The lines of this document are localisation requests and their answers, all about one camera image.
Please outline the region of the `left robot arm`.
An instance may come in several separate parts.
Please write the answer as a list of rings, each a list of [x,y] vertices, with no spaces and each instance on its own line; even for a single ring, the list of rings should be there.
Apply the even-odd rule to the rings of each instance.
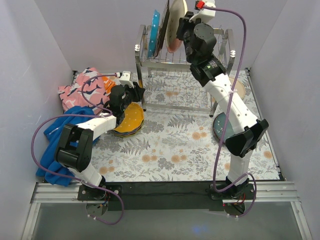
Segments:
[[[105,178],[91,163],[93,142],[123,123],[125,110],[131,103],[142,101],[145,91],[137,82],[115,85],[100,117],[78,124],[68,123],[62,129],[54,159],[88,186],[95,200],[103,199],[107,191]]]

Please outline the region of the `beige plate with sprig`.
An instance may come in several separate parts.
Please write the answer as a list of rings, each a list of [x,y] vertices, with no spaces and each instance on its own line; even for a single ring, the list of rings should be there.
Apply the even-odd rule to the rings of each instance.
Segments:
[[[233,77],[229,77],[229,81],[230,81],[230,87],[232,87],[235,79]],[[237,93],[242,100],[245,98],[246,89],[244,84],[239,80],[236,81],[234,93]]]

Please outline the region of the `orange dotted plate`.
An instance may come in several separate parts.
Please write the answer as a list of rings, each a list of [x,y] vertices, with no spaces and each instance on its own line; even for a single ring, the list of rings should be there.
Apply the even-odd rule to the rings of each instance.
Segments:
[[[118,133],[129,133],[141,126],[144,120],[144,110],[136,102],[132,102],[124,111],[122,123],[114,129]]]

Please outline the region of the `dark green brown plate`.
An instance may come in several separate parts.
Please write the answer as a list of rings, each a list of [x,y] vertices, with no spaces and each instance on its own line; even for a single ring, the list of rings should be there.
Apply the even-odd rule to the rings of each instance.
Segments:
[[[223,129],[224,129],[224,124],[226,120],[226,115],[225,113],[220,113],[219,115],[216,116],[216,118],[213,121],[213,133],[214,135],[220,140],[223,134]],[[223,143],[225,144],[226,139],[230,138],[231,136],[234,135],[234,131],[232,128],[231,123],[228,121],[225,134],[223,137]]]

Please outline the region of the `blue dotted plate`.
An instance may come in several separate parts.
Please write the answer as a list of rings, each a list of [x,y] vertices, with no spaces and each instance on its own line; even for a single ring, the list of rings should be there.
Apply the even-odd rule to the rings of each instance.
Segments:
[[[111,130],[111,132],[113,134],[115,134],[116,136],[121,136],[121,137],[125,138],[125,137],[128,137],[128,136],[135,135],[142,128],[143,123],[144,123],[144,121],[142,121],[139,125],[134,127],[132,130],[129,130],[132,127],[123,122],[116,129]]]
[[[160,24],[160,13],[155,9],[150,25],[150,36],[147,57],[150,59],[155,55],[157,46],[158,29]]]

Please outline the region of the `steel dish rack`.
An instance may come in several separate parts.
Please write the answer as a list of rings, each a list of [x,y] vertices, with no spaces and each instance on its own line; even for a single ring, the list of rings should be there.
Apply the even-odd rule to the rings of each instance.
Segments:
[[[202,89],[190,72],[185,51],[169,53],[166,48],[153,58],[148,57],[151,27],[140,25],[134,45],[137,80],[145,88],[142,108],[167,108],[207,112],[214,115],[217,103]]]

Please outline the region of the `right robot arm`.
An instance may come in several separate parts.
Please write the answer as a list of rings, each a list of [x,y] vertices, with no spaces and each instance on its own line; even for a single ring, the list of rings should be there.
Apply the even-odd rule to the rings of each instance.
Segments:
[[[211,26],[188,11],[179,19],[176,37],[183,41],[190,71],[200,85],[215,99],[231,124],[233,135],[223,141],[230,152],[230,169],[225,183],[211,185],[211,191],[237,199],[249,184],[248,169],[252,151],[269,127],[266,119],[258,119],[230,82],[227,70],[214,56],[216,37]]]

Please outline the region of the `cream white plate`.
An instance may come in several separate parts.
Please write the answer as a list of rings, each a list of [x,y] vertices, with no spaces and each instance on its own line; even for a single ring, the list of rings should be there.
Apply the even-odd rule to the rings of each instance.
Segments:
[[[174,0],[169,7],[169,18],[165,33],[165,43],[169,53],[176,52],[182,44],[182,41],[177,38],[177,30],[180,18],[183,18],[187,11],[188,7],[185,0]]]

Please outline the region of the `black square plate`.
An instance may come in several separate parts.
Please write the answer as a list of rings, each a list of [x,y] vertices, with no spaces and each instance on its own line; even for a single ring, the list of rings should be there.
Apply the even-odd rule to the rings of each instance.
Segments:
[[[156,58],[159,55],[160,51],[163,48],[169,16],[170,16],[170,1],[167,0],[164,7],[164,11],[163,11],[163,16],[161,18],[160,26],[159,26],[154,58]]]

